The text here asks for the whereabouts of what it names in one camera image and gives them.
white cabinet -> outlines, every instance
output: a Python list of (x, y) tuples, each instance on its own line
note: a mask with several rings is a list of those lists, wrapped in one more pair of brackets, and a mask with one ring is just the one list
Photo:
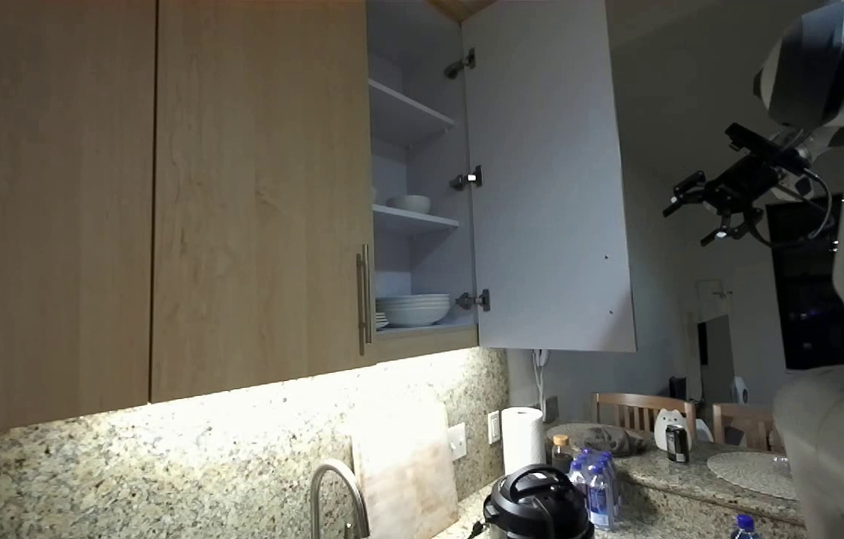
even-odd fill
[[(603, 4), (496, 0), (458, 31), (421, 0), (378, 0), (369, 31), (373, 295), (488, 290), (491, 308), (448, 317), (485, 347), (632, 352)], [(455, 191), (467, 170), (481, 187)], [(395, 223), (398, 191), (434, 217)]]

wall outlet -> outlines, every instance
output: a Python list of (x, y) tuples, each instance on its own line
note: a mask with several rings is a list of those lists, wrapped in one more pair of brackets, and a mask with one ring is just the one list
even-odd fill
[(461, 461), (464, 456), (469, 456), (469, 443), (464, 440), (464, 422), (448, 428), (448, 453), (452, 453), (452, 461)]
[(556, 399), (556, 395), (545, 399), (545, 422), (550, 425), (550, 422), (556, 422), (559, 417), (562, 417), (559, 399)]
[(488, 447), (503, 440), (503, 414), (499, 410), (485, 414), (485, 440)]

paper towel roll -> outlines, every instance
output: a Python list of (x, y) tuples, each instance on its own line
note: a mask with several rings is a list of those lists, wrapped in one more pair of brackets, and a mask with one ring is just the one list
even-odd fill
[(538, 408), (503, 410), (503, 461), (505, 474), (526, 464), (545, 464), (545, 417)]

ceiling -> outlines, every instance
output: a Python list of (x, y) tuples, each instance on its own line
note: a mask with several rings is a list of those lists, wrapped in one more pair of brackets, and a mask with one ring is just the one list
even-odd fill
[(665, 182), (738, 158), (725, 127), (774, 134), (755, 72), (800, 12), (819, 0), (606, 0), (624, 151)]

granite backsplash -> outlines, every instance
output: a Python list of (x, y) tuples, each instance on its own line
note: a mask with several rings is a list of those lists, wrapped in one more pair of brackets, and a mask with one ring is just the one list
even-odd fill
[[(357, 410), (392, 389), (430, 392), (467, 422), (458, 497), (503, 474), (485, 414), (505, 408), (505, 364), (458, 352), (0, 432), (0, 536), (312, 536), (312, 470), (351, 461)], [(325, 482), (325, 536), (345, 512)]]

